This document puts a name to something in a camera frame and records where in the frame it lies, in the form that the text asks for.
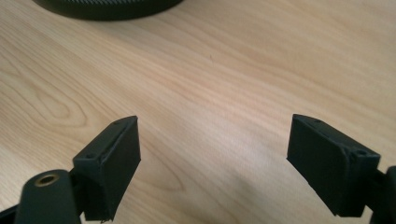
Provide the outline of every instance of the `wooden table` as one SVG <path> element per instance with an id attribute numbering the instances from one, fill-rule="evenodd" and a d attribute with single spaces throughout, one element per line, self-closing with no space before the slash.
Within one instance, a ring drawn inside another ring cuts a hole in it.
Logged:
<path id="1" fill-rule="evenodd" d="M 396 164 L 396 2 L 185 0 L 134 21 L 0 2 L 0 209 L 137 115 L 142 161 L 114 223 L 333 217 L 286 161 L 291 116 Z"/>

